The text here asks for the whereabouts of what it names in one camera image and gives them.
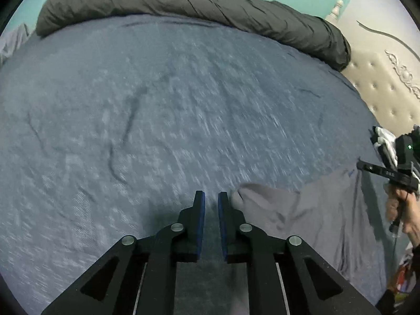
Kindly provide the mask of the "person's right hand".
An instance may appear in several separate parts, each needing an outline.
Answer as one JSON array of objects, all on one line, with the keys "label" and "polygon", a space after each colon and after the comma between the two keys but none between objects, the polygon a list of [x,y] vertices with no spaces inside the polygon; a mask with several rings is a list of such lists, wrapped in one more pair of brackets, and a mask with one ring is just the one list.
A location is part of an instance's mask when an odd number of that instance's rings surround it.
[{"label": "person's right hand", "polygon": [[405,205],[402,217],[403,232],[407,234],[414,247],[419,245],[419,202],[414,193],[390,185],[387,189],[386,218],[394,221],[398,216],[400,201]]}]

